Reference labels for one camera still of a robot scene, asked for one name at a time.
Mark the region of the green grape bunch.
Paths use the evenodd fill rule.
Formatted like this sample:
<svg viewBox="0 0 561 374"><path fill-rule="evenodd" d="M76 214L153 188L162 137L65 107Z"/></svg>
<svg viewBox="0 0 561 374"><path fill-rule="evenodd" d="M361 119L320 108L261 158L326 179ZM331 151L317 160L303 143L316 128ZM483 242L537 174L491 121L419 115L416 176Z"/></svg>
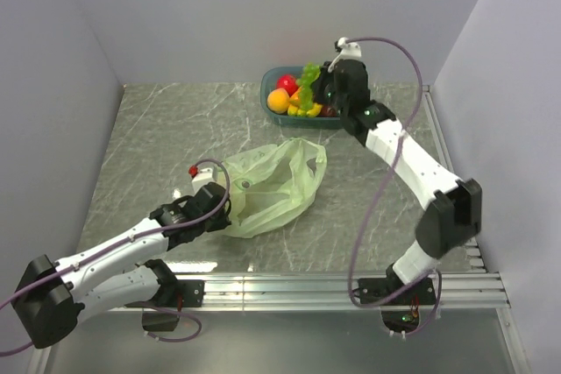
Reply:
<svg viewBox="0 0 561 374"><path fill-rule="evenodd" d="M302 69L301 77L297 80L299 89L298 93L298 109L299 115L313 118L319 115L322 106L315 102L312 83L317 80L320 75L320 66L308 63Z"/></svg>

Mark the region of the yellow banana bunch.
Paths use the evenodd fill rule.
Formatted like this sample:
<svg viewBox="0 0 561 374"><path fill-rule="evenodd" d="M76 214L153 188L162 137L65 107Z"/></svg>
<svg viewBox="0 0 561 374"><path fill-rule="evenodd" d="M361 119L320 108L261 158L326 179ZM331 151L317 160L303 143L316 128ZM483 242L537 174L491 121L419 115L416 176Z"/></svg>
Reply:
<svg viewBox="0 0 561 374"><path fill-rule="evenodd" d="M315 102L307 104L305 107L290 104L287 113L289 116L315 118L320 115L322 109L323 105Z"/></svg>

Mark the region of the pale green plastic bag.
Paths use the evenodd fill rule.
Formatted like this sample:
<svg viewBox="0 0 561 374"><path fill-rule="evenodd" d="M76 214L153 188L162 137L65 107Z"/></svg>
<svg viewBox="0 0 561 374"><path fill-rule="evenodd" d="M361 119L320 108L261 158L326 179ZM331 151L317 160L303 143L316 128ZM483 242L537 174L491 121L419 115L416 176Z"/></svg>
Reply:
<svg viewBox="0 0 561 374"><path fill-rule="evenodd" d="M222 234L248 239L292 222L316 198L327 167L322 145L290 138L230 156L231 225Z"/></svg>

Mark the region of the red chili pepper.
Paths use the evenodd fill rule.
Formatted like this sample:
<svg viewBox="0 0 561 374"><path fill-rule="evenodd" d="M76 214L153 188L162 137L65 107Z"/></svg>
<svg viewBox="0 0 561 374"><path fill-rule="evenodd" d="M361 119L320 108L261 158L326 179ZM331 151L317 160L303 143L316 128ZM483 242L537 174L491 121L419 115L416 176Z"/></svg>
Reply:
<svg viewBox="0 0 561 374"><path fill-rule="evenodd" d="M301 92L302 88L298 88L289 98L289 103L297 108L301 107Z"/></svg>

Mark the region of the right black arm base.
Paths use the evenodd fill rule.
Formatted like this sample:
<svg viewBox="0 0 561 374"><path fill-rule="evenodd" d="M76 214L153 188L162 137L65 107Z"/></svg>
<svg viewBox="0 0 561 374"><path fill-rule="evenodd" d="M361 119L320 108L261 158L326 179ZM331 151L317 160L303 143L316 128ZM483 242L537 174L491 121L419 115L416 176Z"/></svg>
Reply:
<svg viewBox="0 0 561 374"><path fill-rule="evenodd" d="M379 308L387 333L405 339L420 333L439 316L442 286L440 272L436 279L424 277L400 293L402 287L390 292L388 279L360 278L351 298L356 307Z"/></svg>

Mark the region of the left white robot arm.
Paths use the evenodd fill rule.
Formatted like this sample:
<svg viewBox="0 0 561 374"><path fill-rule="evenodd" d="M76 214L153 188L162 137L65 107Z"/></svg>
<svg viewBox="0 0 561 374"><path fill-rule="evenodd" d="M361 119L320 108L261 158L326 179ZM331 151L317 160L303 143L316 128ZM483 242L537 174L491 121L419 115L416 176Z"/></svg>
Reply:
<svg viewBox="0 0 561 374"><path fill-rule="evenodd" d="M32 345L48 348L80 323L115 307L175 306L180 282L160 254L227 228L228 202L226 189L209 182L91 249L56 261L46 255L35 258L11 300Z"/></svg>

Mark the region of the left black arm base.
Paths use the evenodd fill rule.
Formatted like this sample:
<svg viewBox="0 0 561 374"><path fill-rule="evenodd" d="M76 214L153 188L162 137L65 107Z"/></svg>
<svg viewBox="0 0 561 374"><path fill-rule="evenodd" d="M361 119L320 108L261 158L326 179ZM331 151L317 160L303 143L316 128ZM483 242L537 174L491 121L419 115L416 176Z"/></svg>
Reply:
<svg viewBox="0 0 561 374"><path fill-rule="evenodd" d="M202 306L204 295L204 281L201 279L179 280L176 286L171 289L167 287L163 293L156 293L155 297L148 303L154 307L180 312L188 308L198 308ZM127 305L127 307L141 308L141 325L149 333L171 333L180 324L180 316L149 311L139 305L138 302Z"/></svg>

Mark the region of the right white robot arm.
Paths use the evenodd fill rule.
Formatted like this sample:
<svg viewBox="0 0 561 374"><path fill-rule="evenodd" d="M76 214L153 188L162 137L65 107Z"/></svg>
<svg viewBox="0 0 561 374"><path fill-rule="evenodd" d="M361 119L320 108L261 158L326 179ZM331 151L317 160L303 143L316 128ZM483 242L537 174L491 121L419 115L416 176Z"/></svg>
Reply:
<svg viewBox="0 0 561 374"><path fill-rule="evenodd" d="M394 112L372 99L362 61L324 63L312 89L321 104L338 113L343 129L383 159L423 208L414 242L386 271L387 296L405 303L416 293L415 279L480 233L481 185L442 167L407 133Z"/></svg>

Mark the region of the dark red apple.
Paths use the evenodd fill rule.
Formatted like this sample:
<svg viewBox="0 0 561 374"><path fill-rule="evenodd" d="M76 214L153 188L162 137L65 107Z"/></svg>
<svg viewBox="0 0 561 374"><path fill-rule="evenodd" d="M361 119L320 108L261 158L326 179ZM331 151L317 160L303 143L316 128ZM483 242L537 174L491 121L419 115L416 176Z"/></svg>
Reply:
<svg viewBox="0 0 561 374"><path fill-rule="evenodd" d="M319 113L320 117L324 117L324 118L337 118L338 117L338 111L337 109L329 106L329 105L323 105L321 108L321 111Z"/></svg>

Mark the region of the teal plastic container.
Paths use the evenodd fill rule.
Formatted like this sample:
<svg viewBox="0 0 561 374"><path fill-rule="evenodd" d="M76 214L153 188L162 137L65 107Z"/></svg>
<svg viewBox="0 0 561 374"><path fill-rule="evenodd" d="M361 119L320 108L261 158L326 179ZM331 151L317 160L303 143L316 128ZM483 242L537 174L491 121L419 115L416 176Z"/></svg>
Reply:
<svg viewBox="0 0 561 374"><path fill-rule="evenodd" d="M289 116L287 114L280 115L271 111L267 106L267 97L271 91L276 88L276 82L284 74L291 74L298 77L302 74L303 66L274 67L264 73L259 89L259 99L262 109L273 123L282 127L292 127L299 129L317 129L317 130L340 130L342 124L338 116L323 117L317 116L313 118L303 116Z"/></svg>

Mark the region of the aluminium rail frame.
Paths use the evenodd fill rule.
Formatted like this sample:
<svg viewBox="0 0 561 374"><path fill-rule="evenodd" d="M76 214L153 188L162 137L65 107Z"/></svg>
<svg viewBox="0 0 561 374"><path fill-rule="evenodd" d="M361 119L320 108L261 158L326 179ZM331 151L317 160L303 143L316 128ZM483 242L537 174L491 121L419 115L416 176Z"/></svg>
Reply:
<svg viewBox="0 0 561 374"><path fill-rule="evenodd" d="M501 279L474 246L442 263L441 313L408 338L346 295L350 254L384 162L343 131L280 127L261 108L258 83L127 85L79 246L87 249L189 191L201 157L305 138L324 146L315 203L268 234L210 234L167 254L184 278L205 282L200 335L185 320L177 344L143 335L137 310L100 314L32 369L45 373L512 373Z"/></svg>

